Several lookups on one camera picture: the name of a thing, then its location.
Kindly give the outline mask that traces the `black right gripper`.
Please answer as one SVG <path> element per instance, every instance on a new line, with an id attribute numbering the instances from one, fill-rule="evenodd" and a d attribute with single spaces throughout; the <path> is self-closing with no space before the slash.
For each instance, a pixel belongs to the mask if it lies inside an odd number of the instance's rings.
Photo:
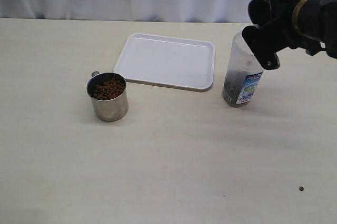
<path id="1" fill-rule="evenodd" d="M 300 37 L 292 27 L 291 15 L 296 0 L 251 0 L 248 14 L 252 25 L 242 36 L 262 68 L 280 67 L 277 53 L 300 47 Z"/>

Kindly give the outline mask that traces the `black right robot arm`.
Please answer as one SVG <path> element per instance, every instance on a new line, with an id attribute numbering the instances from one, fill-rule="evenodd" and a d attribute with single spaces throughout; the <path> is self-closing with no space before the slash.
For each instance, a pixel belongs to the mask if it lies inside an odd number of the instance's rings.
<path id="1" fill-rule="evenodd" d="M 242 36 L 264 69 L 278 69 L 285 48 L 336 58 L 336 0 L 251 0 L 248 14 Z"/>

